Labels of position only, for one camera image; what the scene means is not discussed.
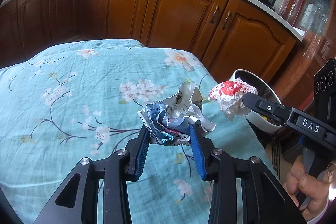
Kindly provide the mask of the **person's right hand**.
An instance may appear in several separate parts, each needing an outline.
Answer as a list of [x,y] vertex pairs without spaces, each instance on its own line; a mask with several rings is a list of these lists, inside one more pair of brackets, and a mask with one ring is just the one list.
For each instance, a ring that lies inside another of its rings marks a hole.
[[330,206],[330,186],[334,184],[335,164],[331,163],[328,170],[324,171],[323,178],[318,180],[306,173],[302,156],[299,156],[291,166],[283,187],[296,206],[299,205],[296,192],[300,191],[310,197],[309,203],[301,207],[300,211],[307,223],[319,223]]

